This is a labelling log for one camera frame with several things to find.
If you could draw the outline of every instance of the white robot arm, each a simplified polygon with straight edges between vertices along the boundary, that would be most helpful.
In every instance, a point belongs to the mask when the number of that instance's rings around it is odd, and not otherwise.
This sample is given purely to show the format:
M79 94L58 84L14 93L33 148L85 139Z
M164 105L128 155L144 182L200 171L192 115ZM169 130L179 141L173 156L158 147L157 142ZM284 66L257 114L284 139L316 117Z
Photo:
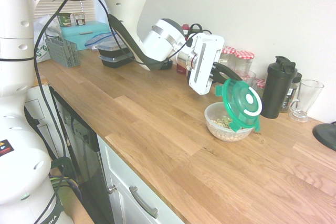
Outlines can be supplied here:
M50 158L24 115L26 91L34 80L33 12L38 0L0 0L0 224L57 223L72 220L58 209L55 197L41 218L54 189L48 178ZM156 70L185 43L180 26L159 20L144 41L137 36L145 0L105 0L109 23L129 46L142 67ZM177 60L191 70L190 86L209 92L213 63L223 38L197 34Z

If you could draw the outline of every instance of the window blind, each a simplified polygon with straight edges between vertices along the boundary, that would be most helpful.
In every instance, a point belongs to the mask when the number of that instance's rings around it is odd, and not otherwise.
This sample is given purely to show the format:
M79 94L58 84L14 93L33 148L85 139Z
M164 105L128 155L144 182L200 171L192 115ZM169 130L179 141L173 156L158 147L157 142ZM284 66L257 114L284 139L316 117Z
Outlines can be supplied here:
M52 15L59 8L64 0L40 0L36 6L34 13L34 21L39 18ZM96 20L95 5L93 0L85 1L68 1L61 13L85 13L85 20Z

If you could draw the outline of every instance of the dish rack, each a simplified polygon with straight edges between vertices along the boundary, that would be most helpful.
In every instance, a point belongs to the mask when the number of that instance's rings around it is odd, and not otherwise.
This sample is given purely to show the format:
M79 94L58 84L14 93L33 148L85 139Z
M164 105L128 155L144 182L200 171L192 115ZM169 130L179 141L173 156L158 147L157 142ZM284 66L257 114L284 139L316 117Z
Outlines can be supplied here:
M51 59L67 68L78 66L80 61L76 43L64 39L62 34L55 29L47 28L47 30L52 31L53 33L57 33L59 36L50 37L47 35L47 31L45 32L46 44Z

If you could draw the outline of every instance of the butcher block countertop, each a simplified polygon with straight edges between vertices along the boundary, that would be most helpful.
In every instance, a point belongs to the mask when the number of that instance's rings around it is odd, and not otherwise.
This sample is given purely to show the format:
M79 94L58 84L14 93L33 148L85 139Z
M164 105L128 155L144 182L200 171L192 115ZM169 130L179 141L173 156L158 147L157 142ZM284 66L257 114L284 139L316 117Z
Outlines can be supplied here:
M336 223L336 152L312 135L321 122L261 117L259 134L222 142L204 118L214 87L201 96L176 66L112 69L80 54L78 67L39 72L185 223Z

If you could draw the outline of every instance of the red checkered jar lid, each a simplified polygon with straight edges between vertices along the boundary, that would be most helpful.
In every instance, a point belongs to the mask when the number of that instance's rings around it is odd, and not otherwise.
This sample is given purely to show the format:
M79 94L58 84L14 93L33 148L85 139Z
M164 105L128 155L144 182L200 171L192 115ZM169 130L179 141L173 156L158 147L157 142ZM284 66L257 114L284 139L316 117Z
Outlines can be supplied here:
M266 84L266 80L265 79L260 79L257 80L257 86L264 89L265 88L265 84Z
M254 59L254 53L247 51L236 51L235 56L240 59L252 60Z
M233 47L224 47L222 49L222 53L227 54L227 55L232 55L236 52L236 49Z

